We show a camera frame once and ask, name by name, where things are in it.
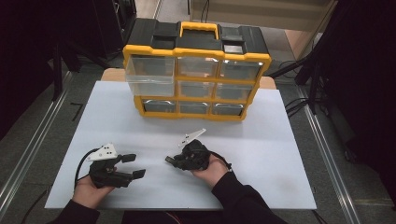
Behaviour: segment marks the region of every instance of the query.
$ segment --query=white table surface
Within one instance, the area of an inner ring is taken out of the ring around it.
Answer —
[[[219,209],[210,188],[189,171],[164,159],[181,152],[186,133],[202,128],[198,139],[233,165],[238,179],[256,189],[272,209],[316,209],[304,166],[279,91],[257,91],[243,121],[153,119],[139,116],[125,82],[96,82],[46,203],[63,208],[73,195],[81,158],[109,142],[119,154],[137,155],[118,171],[146,169],[128,188],[113,190],[105,209]],[[85,161],[80,176],[88,173]]]

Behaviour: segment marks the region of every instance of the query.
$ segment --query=hand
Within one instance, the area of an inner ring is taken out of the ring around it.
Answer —
[[[77,182],[72,200],[91,209],[96,209],[99,203],[110,193],[114,187],[104,186],[98,189],[89,175]]]
[[[194,176],[203,179],[213,189],[219,180],[228,172],[228,168],[221,159],[210,155],[209,166],[206,170],[191,172]]]

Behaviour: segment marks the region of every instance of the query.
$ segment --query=black cloth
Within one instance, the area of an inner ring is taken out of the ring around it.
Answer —
[[[270,210],[259,192],[249,185],[242,185],[231,172],[221,178],[212,193],[221,202],[222,211],[125,211],[122,224],[286,223]],[[98,211],[70,201],[52,223],[90,224],[95,223],[98,217]]]

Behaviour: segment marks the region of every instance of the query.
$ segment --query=carrying handle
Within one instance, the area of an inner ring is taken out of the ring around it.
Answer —
[[[218,26],[214,23],[183,21],[180,24],[180,37],[183,36],[183,30],[212,31],[215,33],[216,39],[219,39]]]

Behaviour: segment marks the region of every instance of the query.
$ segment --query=plastic drawer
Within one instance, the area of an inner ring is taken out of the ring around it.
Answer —
[[[176,113],[175,101],[143,100],[146,112]]]
[[[218,83],[216,88],[217,99],[246,100],[253,86]]]
[[[261,67],[262,63],[224,60],[220,78],[255,80]]]
[[[125,68],[125,79],[133,83],[171,82],[174,73],[174,57],[131,55]]]
[[[212,82],[178,82],[179,96],[209,98],[212,95],[214,83]]]
[[[177,74],[187,77],[214,77],[219,61],[213,58],[178,57]]]
[[[217,104],[212,105],[212,114],[214,115],[235,115],[240,116],[245,108],[245,105],[234,104]]]
[[[174,83],[131,83],[129,87],[134,95],[143,96],[174,96]]]
[[[178,106],[179,112],[183,114],[207,114],[209,109],[209,103],[205,102],[180,101]]]

